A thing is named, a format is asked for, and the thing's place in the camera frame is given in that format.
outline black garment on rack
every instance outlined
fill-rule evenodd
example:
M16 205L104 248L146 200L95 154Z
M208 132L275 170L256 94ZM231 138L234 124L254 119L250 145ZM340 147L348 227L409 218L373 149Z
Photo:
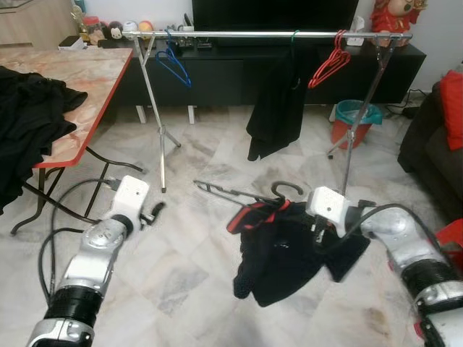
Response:
M297 140L309 79L320 64L313 47L289 50L260 90L246 130L252 136L248 160L264 158Z
M86 98L62 81L0 67L0 214L22 194L42 155L51 154L51 143L76 130L63 113Z
M331 253L319 254L310 231L314 218L305 214L304 202L287 200L280 207L256 203L253 207L260 212L242 208L227 230L241 234L242 263L233 280L234 295L244 299L252 292L262 307L301 289L323 265L334 281L341 281L370 244L369 239L353 235ZM326 232L323 246L337 240Z

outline white wall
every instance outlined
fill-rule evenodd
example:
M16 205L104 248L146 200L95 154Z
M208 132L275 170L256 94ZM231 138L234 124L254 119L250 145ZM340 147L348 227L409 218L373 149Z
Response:
M374 2L359 0L357 7L367 29ZM418 23L412 25L415 34L412 43L428 55L412 83L412 88L422 90L430 90L434 82L463 60L463 1L428 0L428 3ZM85 0L85 4L87 13L101 20L150 20L158 29L180 24L185 12L192 18L191 0Z

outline red hanger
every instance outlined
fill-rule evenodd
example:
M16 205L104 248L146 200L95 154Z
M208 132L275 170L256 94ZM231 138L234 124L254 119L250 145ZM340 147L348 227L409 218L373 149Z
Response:
M313 89L320 83L335 74L344 65L350 61L349 52L343 51L341 48L342 35L346 30L340 30L334 38L334 50L331 52L329 58L318 68L317 72L313 75L309 82L308 87Z

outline black cabinet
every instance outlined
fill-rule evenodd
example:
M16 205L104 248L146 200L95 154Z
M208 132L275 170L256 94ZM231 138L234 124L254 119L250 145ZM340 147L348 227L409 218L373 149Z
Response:
M157 42L158 50L164 48ZM155 59L153 50L147 63L156 102L159 106L252 105L257 100L266 76L286 53L287 47L221 47L209 51L184 51L179 60L192 80L192 88L182 84ZM317 48L325 61L331 48ZM313 90L306 103L338 103L346 99L364 99L378 70L375 47L347 47L351 61ZM375 103L400 103L421 67L426 55L412 45L396 48L373 97ZM138 58L134 57L113 102L118 105L150 105Z

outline sofa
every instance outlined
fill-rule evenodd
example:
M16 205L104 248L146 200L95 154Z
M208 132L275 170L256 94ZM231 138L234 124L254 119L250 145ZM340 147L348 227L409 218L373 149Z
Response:
M413 118L400 147L398 162L429 188L448 222L462 218L463 148L449 147L440 83L433 86Z

